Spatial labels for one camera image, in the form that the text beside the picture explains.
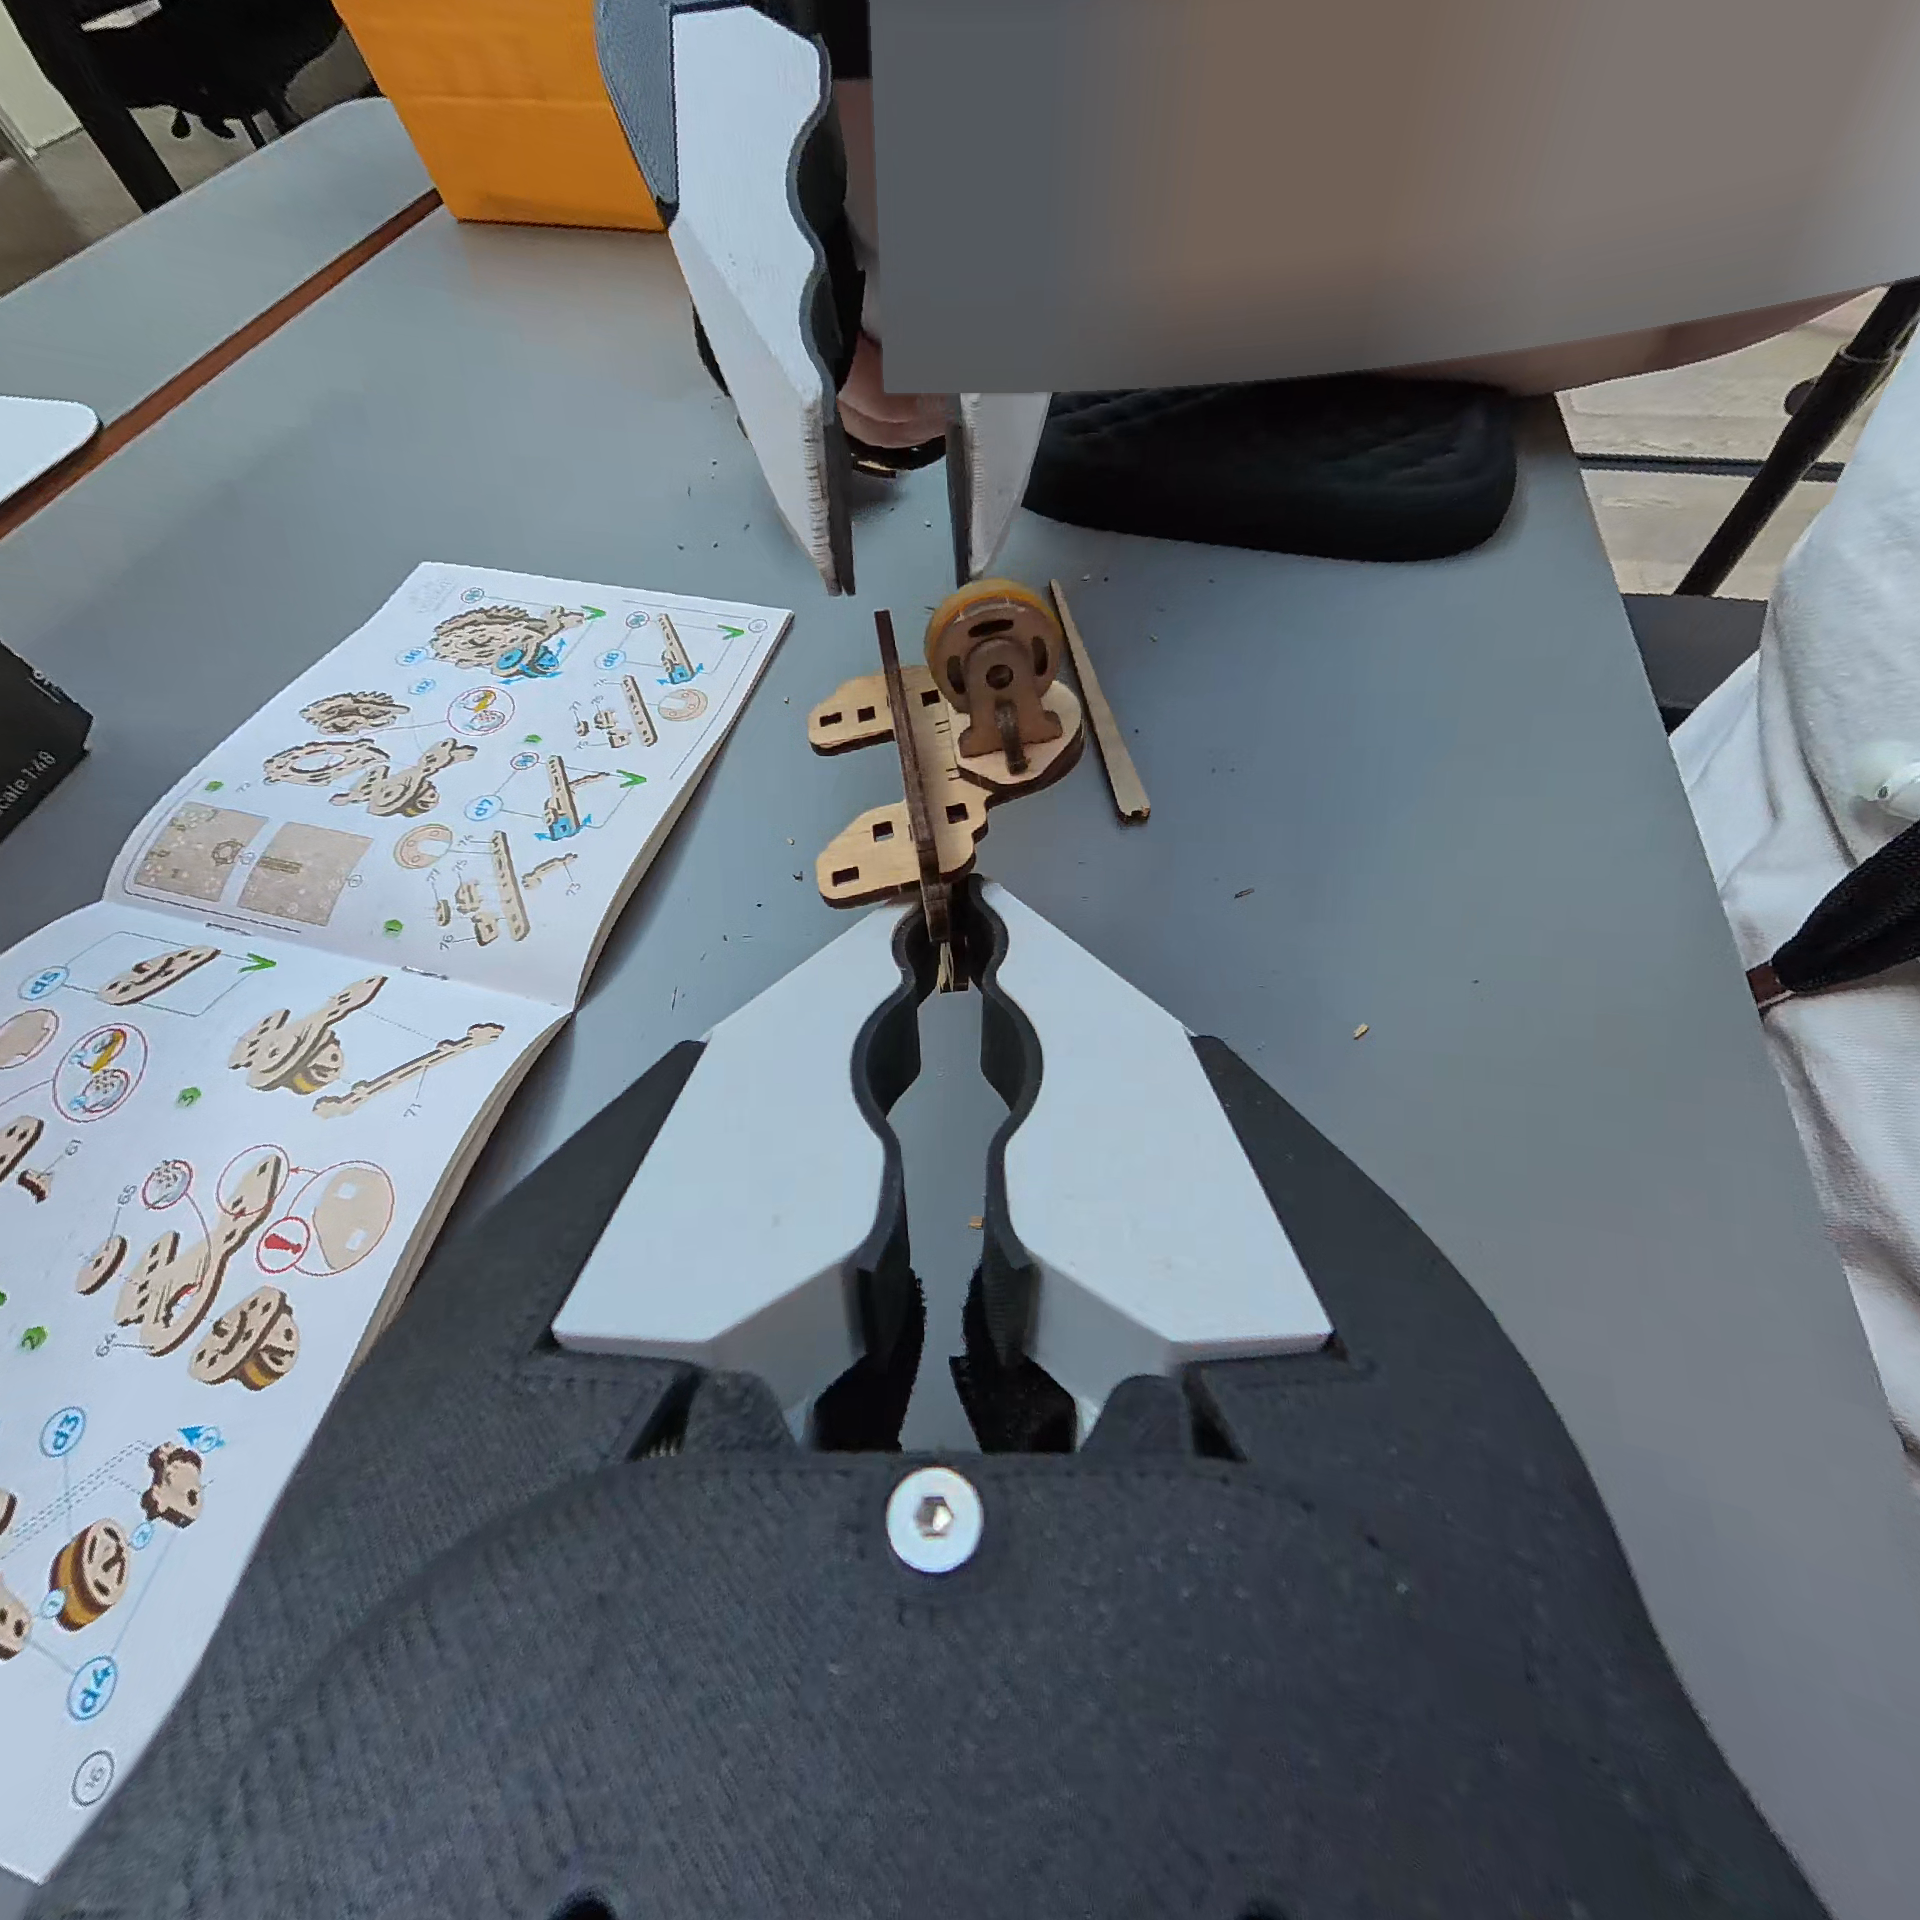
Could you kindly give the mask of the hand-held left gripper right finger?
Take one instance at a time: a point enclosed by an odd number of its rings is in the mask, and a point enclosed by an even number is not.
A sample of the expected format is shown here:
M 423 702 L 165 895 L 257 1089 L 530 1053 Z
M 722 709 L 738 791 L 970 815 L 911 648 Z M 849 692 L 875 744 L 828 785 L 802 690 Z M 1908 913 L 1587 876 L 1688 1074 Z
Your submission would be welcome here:
M 1333 1337 L 1196 1034 L 995 880 L 970 884 L 992 1138 L 957 1398 L 984 1452 L 1072 1452 L 1112 1391 Z

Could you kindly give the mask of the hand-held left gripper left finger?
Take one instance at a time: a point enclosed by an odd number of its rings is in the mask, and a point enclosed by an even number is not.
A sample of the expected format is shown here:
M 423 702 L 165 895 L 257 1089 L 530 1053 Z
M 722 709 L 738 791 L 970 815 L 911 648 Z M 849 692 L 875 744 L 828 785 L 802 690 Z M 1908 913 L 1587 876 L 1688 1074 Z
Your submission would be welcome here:
M 883 908 L 721 1022 L 559 1343 L 754 1376 L 816 1448 L 899 1452 L 927 1298 L 890 1110 L 935 974 L 921 911 Z

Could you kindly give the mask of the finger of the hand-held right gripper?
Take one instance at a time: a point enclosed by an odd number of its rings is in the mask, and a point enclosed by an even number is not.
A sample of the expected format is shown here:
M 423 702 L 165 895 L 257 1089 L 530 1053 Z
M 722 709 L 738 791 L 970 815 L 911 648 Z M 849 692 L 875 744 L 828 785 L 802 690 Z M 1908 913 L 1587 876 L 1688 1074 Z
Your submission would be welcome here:
M 949 511 L 953 577 L 986 577 L 1024 502 L 1050 417 L 1050 393 L 949 398 Z
M 749 4 L 671 28 L 680 212 L 671 234 L 713 358 L 787 528 L 850 594 L 850 457 L 826 214 L 805 162 L 836 144 L 826 48 Z

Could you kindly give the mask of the wooden model assembly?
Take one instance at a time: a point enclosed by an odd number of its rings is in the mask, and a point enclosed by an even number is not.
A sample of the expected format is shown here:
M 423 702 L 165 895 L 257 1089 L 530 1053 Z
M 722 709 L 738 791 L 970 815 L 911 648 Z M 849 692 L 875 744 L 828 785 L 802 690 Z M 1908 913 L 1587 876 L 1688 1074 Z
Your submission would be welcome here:
M 816 858 L 829 905 L 901 897 L 921 908 L 941 992 L 970 982 L 963 880 L 991 807 L 1071 774 L 1085 714 L 1064 682 L 1065 623 L 1013 581 L 949 594 L 929 617 L 923 663 L 906 663 L 890 612 L 875 615 L 880 672 L 812 709 L 807 743 L 835 756 L 892 744 L 903 794 L 861 810 Z

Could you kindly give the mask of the person's right hand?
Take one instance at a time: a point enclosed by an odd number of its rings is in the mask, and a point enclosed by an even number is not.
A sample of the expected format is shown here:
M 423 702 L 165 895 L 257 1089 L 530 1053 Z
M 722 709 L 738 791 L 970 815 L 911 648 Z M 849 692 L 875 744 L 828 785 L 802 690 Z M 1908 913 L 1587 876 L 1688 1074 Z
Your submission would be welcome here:
M 899 477 L 947 455 L 949 400 L 941 396 L 869 390 L 850 380 L 836 408 L 855 473 Z

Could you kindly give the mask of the orange cardboard box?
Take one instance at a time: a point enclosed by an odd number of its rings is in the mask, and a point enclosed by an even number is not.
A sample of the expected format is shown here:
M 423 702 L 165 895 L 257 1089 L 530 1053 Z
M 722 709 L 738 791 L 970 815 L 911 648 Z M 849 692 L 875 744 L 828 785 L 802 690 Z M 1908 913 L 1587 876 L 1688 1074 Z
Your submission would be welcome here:
M 339 2 L 448 210 L 468 224 L 657 233 L 592 2 Z

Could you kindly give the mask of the thin wooden stick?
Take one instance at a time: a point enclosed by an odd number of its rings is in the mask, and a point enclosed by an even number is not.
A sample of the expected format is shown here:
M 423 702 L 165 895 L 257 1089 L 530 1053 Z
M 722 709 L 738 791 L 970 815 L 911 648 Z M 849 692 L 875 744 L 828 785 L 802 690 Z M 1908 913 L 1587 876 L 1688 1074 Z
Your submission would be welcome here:
M 1072 615 L 1065 584 L 1058 577 L 1047 583 L 1056 617 L 1064 625 L 1064 642 L 1072 663 L 1072 676 L 1085 710 L 1089 729 L 1099 754 L 1099 762 L 1112 785 L 1112 797 L 1119 815 L 1127 825 L 1146 825 L 1151 817 L 1151 797 L 1137 769 L 1137 761 L 1127 748 L 1114 703 L 1099 682 L 1085 637 Z

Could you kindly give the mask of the black quilted cushion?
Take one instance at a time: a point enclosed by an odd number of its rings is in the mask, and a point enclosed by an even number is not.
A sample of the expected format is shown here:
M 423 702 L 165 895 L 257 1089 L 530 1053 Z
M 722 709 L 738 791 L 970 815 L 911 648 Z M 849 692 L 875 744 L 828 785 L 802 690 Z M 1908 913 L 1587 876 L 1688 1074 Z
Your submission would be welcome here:
M 1396 374 L 1060 393 L 1024 505 L 1130 537 L 1448 560 L 1509 511 L 1516 408 L 1476 382 Z

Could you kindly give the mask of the black office chair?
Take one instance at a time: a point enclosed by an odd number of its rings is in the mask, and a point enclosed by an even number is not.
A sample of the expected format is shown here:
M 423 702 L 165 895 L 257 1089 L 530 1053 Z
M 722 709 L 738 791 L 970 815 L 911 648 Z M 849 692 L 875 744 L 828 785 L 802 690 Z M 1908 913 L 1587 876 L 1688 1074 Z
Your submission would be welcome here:
M 175 135 L 197 124 L 217 136 L 257 121 L 300 126 L 289 87 L 346 32 L 332 2 L 81 2 L 82 42 L 112 95 L 162 108 Z

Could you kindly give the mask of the grey table with wooden edge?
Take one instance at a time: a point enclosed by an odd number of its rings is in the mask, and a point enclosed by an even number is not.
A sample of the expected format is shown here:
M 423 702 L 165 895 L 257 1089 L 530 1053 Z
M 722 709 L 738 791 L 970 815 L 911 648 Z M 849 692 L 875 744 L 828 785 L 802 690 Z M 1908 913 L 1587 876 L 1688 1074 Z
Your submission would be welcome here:
M 347 102 L 5 295 L 5 393 L 79 400 L 104 420 L 5 502 L 5 529 L 439 202 L 395 109 Z

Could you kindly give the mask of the assembly instruction booklet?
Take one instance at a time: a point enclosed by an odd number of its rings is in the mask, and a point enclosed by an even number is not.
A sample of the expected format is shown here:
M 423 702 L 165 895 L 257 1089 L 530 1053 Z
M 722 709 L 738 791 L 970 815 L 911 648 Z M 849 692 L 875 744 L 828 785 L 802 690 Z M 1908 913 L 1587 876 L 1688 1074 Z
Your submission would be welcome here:
M 420 564 L 5 950 L 5 1872 L 175 1706 L 792 621 Z

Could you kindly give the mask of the white flat device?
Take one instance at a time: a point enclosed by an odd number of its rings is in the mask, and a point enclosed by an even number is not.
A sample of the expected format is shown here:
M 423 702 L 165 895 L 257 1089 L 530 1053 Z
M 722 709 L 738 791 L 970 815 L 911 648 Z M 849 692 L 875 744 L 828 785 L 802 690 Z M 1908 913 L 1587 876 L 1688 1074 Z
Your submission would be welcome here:
M 35 396 L 0 398 L 0 498 L 9 502 L 79 455 L 104 429 L 99 413 L 79 400 Z

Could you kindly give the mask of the black tripod leg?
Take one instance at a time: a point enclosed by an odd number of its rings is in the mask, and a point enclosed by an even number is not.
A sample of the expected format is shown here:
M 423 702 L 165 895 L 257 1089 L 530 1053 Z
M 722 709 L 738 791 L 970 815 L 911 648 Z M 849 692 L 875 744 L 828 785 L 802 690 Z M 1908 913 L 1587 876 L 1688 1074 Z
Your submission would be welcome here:
M 1879 393 L 1899 362 L 1916 322 L 1919 279 L 1892 281 L 1852 342 L 1833 353 L 1797 402 L 1784 433 L 1701 548 L 1676 594 L 1717 594 L 1791 492 L 1812 473 L 1843 428 Z

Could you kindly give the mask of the black box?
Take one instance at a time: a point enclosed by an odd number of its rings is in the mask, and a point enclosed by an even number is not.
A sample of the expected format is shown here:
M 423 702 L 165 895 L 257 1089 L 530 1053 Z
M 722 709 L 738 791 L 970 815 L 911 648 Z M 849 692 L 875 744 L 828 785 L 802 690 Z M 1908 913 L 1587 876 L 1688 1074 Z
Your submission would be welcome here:
M 3 645 L 3 839 L 81 766 L 90 729 L 81 702 Z

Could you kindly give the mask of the person's white shirt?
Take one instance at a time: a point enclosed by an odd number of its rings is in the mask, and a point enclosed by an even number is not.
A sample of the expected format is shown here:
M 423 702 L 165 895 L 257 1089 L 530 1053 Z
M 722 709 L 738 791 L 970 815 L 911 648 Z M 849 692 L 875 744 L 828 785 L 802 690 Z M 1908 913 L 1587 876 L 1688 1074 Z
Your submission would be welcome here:
M 1761 648 L 1672 735 L 1828 1237 L 1919 1481 L 1919 362 L 1792 548 Z

